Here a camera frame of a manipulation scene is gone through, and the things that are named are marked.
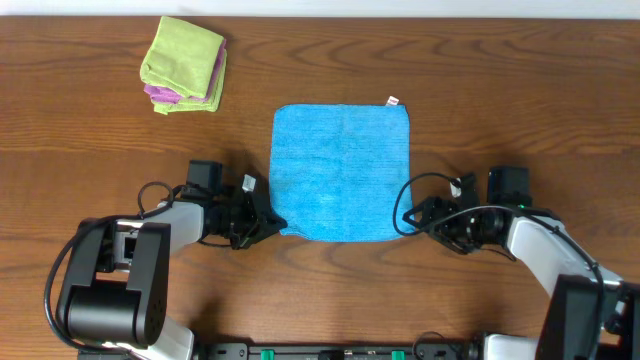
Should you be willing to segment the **blue microfiber cloth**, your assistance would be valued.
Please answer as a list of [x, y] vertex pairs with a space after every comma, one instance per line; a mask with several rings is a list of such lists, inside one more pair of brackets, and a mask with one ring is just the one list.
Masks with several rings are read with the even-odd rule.
[[395, 240], [412, 226], [410, 120], [402, 105], [287, 105], [275, 112], [270, 201], [283, 234]]

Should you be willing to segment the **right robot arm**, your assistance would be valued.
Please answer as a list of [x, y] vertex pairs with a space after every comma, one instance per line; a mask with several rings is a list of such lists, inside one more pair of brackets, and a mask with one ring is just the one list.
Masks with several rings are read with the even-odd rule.
[[639, 287], [605, 269], [549, 210], [521, 191], [492, 191], [486, 204], [429, 197], [395, 223], [426, 233], [460, 255], [502, 251], [521, 261], [550, 296], [536, 339], [486, 335], [467, 344], [435, 343], [419, 359], [636, 359]]

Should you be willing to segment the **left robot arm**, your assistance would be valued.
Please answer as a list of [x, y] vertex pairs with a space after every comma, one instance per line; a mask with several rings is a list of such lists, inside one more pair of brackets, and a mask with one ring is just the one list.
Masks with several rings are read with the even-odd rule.
[[203, 359], [194, 332], [167, 314], [171, 256], [209, 235], [244, 250], [286, 226], [263, 194], [195, 184], [150, 211], [85, 219], [47, 277], [46, 319], [82, 355]]

